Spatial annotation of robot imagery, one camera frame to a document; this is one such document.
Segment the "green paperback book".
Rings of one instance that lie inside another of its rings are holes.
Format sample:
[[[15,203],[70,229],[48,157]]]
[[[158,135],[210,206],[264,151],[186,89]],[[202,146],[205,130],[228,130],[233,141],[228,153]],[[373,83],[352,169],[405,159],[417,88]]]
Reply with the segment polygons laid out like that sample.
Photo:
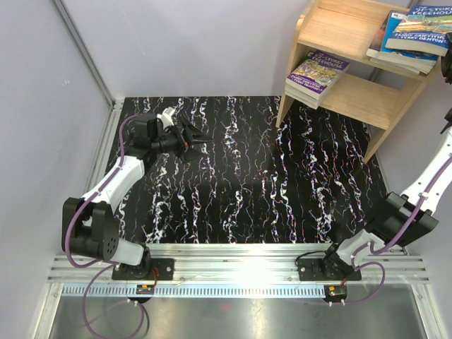
[[[298,89],[294,88],[294,87],[291,86],[291,85],[286,85],[286,86],[285,86],[285,92],[297,94],[297,95],[300,95],[300,96],[306,95],[306,96],[312,97],[312,96],[310,96],[310,95],[308,95],[308,94],[302,92],[301,90],[298,90]],[[321,97],[321,98],[315,98],[315,97],[312,97],[312,98],[314,98],[315,100],[318,100],[318,101],[319,101],[319,104],[322,102],[322,99],[323,99],[322,97]]]

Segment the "purple 52-storey treehouse book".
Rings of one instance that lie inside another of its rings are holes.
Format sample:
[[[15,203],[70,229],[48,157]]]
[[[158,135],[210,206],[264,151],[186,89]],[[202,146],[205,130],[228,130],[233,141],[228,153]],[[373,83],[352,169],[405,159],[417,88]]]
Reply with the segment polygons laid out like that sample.
[[[321,98],[348,70],[350,63],[315,50],[309,52],[302,63],[286,78],[286,84],[302,92]]]

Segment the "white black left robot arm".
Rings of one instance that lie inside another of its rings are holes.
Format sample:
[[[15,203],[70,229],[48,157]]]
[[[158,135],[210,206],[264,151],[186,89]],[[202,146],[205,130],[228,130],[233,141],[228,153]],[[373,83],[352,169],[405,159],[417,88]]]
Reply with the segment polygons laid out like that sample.
[[[120,127],[127,124],[133,130],[129,137],[119,133],[119,157],[110,171],[80,198],[64,202],[61,248],[74,268],[105,262],[112,265],[117,280],[157,279],[158,264],[149,248],[120,238],[114,213],[159,155],[174,153],[182,162],[197,160],[203,154],[196,145],[213,139],[172,107],[159,114],[132,115]]]

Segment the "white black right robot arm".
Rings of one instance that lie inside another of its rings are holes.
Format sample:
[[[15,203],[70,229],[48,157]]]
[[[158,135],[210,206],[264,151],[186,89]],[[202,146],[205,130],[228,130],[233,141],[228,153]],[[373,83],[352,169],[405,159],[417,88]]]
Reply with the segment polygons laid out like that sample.
[[[319,265],[325,279],[347,279],[367,257],[411,244],[438,225],[434,212],[451,184],[451,112],[445,120],[440,144],[421,175],[402,193],[391,192],[379,201],[363,230],[326,250]]]

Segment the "blue 26-storey treehouse book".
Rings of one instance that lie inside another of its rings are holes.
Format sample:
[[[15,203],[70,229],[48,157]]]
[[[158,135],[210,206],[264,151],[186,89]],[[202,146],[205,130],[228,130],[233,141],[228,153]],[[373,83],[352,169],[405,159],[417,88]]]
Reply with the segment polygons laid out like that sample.
[[[317,109],[319,107],[319,101],[315,100],[312,97],[306,96],[306,95],[297,95],[297,94],[293,94],[293,93],[288,93],[285,92],[285,94],[299,102],[302,102],[303,104],[305,104],[306,106],[312,108],[312,109]]]

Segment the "blue 91-storey treehouse book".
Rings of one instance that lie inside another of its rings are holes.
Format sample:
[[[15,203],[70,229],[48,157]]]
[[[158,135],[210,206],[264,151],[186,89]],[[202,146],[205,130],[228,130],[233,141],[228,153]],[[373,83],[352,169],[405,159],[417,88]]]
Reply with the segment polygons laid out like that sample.
[[[388,49],[446,56],[451,36],[451,6],[414,6],[387,38]]]

